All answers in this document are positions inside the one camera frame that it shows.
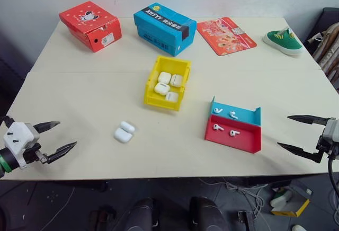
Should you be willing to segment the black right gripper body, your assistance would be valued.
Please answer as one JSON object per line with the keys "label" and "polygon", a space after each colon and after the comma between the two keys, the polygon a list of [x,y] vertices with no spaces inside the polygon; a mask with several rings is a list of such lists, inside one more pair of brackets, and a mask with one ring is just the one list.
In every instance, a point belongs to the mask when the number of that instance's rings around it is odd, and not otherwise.
{"label": "black right gripper body", "polygon": [[326,139],[323,136],[319,137],[316,149],[328,155],[328,158],[333,160],[338,159],[338,142]]}

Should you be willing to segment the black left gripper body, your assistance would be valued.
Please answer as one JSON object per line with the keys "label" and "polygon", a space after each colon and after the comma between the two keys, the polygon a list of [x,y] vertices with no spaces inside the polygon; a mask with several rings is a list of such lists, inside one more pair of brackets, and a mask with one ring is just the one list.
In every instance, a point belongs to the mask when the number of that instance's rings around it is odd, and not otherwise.
{"label": "black left gripper body", "polygon": [[41,145],[39,143],[34,144],[31,148],[26,149],[23,153],[23,158],[27,164],[33,162],[41,162],[42,164],[49,163],[49,157],[47,154],[43,154],[41,151]]}

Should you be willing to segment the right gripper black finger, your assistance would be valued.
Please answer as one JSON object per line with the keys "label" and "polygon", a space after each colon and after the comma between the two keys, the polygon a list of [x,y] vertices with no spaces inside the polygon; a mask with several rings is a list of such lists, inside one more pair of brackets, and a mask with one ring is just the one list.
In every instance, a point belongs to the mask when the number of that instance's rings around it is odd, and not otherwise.
{"label": "right gripper black finger", "polygon": [[322,118],[322,117],[317,117],[314,115],[290,115],[287,116],[288,119],[292,119],[298,122],[306,123],[306,124],[318,124],[318,125],[323,125],[325,126],[329,120],[329,118]]}
{"label": "right gripper black finger", "polygon": [[277,144],[281,146],[282,148],[286,149],[287,151],[293,153],[294,155],[297,155],[297,156],[300,156],[306,159],[310,159],[316,163],[321,162],[323,154],[324,154],[324,152],[321,150],[319,150],[316,153],[309,153],[309,152],[304,151],[302,148],[296,147],[293,145],[288,145],[288,144],[284,144],[280,142],[277,142]]}

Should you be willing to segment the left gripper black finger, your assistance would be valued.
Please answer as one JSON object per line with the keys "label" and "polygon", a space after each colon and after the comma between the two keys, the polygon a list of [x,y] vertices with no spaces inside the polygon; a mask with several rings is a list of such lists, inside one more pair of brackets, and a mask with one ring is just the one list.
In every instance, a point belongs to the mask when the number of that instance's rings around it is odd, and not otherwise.
{"label": "left gripper black finger", "polygon": [[71,151],[74,146],[77,144],[77,142],[69,143],[67,145],[64,145],[56,150],[55,153],[47,156],[47,163],[51,164],[54,161],[60,159],[61,157],[65,156],[69,151]]}
{"label": "left gripper black finger", "polygon": [[43,133],[46,132],[50,129],[52,129],[53,127],[59,125],[60,122],[59,121],[49,121],[49,122],[43,122],[43,123],[39,123],[37,125],[34,125],[34,129],[39,133]]}

